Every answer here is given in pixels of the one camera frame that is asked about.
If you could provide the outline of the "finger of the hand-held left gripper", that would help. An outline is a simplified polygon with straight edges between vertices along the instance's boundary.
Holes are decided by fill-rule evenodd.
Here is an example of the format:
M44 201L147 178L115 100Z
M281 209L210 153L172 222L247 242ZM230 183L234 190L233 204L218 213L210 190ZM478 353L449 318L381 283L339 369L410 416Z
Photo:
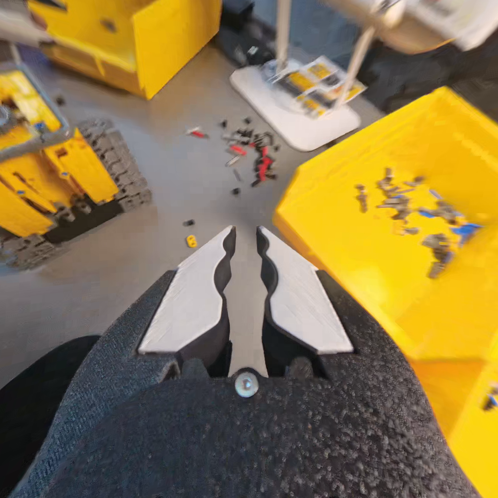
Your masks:
M1 40L21 44L50 44L53 38L38 26L31 15L1 9Z

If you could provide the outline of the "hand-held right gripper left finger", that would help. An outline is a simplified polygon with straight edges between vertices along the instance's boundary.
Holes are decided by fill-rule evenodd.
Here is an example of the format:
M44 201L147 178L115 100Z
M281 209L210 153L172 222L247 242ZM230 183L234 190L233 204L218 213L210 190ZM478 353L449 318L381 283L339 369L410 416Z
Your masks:
M230 364L230 321L224 290L232 277L236 228L227 226L180 263L138 345L141 356L200 360L209 373Z

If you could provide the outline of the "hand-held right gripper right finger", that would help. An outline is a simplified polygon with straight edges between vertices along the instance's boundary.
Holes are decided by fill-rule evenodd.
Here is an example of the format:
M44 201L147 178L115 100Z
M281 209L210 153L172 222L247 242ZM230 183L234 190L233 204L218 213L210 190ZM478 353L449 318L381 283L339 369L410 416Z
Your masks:
M354 346L319 269L263 226L256 239L267 292L261 333L267 374L284 377L303 358L312 375L325 377L321 357L353 354Z

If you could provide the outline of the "yellow plastic storage bin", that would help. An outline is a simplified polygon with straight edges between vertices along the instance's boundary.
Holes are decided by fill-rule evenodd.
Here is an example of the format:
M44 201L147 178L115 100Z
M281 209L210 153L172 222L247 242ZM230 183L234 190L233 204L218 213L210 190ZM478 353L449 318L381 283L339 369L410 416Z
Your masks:
M382 117L301 165L273 217L297 252L327 271L384 328L361 297L354 245L357 185L376 185L386 169L432 178L433 190L487 213L497 226L497 121L449 88ZM399 346L391 333L394 342ZM497 497L497 355L494 363L414 368L458 463L482 497Z
M151 100L218 33L221 1L28 1L55 64ZM116 33L100 24L115 21Z

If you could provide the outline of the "heap of grey blue pieces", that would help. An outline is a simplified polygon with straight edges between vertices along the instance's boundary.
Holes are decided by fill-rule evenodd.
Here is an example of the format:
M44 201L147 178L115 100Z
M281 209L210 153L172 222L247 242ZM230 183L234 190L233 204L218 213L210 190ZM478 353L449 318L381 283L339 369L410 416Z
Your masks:
M496 361L497 226L432 189L432 178L386 169L358 184L355 269L365 302L418 364Z

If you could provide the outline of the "yellow building-block toy vehicle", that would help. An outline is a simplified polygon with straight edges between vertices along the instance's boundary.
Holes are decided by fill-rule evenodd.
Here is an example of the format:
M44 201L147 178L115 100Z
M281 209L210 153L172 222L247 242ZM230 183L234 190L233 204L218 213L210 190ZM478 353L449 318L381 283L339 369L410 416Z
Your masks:
M118 193L28 68L1 63L1 234L69 241L116 216Z

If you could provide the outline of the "grey toy track belt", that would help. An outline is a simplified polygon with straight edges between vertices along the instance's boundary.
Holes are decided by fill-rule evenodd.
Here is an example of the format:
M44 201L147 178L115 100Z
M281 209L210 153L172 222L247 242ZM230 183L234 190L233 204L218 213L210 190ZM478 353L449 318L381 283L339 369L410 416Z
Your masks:
M77 128L118 187L115 199L122 210L130 212L151 204L153 194L148 183L114 123L95 118L79 122Z
M1 229L1 266L14 271L41 267L59 256L63 248L64 243L51 242L39 234L19 237Z

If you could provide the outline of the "grey desk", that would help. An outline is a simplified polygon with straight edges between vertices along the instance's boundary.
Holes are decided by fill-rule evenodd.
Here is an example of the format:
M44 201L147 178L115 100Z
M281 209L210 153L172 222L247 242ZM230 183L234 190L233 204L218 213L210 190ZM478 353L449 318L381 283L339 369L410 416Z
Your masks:
M233 66L214 46L203 49L151 101L50 65L20 46L24 62L46 91L65 98L72 122L114 121L153 192L153 204L116 217L72 240L45 266L1 268L1 387L61 344L102 334L165 271L229 225L236 227L232 279L225 289L233 343L230 373L251 366L267 376L260 343L266 289L256 227L273 233L272 215L295 169L321 153L293 150L277 138L277 180L252 188L252 158L226 166L219 123L250 117L270 130L232 88Z

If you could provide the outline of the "pile of small building pieces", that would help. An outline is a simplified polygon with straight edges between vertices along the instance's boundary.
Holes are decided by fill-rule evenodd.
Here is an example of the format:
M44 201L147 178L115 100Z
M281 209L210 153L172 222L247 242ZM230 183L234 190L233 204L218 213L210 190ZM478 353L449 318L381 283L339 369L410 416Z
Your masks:
M265 196L278 182L279 144L271 132L258 132L246 121L229 129L221 121L219 134L203 126L186 127L177 136L181 149L176 186L185 204L179 227L194 233L224 222L253 231L269 217Z

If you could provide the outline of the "black quilted pad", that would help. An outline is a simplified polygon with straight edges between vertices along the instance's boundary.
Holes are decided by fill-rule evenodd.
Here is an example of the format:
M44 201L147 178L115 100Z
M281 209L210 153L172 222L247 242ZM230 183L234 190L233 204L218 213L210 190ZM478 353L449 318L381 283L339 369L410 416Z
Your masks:
M32 464L72 378L99 339L90 335L56 347L1 389L1 497Z

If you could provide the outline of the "white monitor stand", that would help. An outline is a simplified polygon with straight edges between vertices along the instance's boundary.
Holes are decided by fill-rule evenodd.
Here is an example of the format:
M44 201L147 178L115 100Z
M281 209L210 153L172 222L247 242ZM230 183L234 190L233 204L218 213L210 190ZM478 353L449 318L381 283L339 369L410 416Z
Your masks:
M348 65L343 92L331 114L312 119L296 114L277 101L269 79L285 70L290 59L307 63L311 59L294 58L290 52L291 1L277 1L276 7L276 58L259 66L246 66L230 76L233 88L252 106L283 140L301 152L313 151L345 134L356 130L360 116L348 102L364 91L356 77L374 36L373 28L365 28L360 35Z

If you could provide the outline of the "yellow black sticker sheet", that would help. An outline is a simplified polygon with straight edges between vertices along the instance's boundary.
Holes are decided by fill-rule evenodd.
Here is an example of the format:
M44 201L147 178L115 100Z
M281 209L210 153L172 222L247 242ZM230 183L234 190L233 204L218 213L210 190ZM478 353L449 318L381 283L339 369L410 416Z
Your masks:
M284 109L318 120L331 114L346 80L346 71L322 55L307 63L290 59L268 82Z

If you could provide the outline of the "instruction booklet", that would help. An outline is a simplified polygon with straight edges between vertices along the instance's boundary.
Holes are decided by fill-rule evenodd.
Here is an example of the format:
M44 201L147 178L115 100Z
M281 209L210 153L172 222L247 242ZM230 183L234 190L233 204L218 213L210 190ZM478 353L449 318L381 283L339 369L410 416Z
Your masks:
M497 1L408 1L408 11L463 51L497 30Z

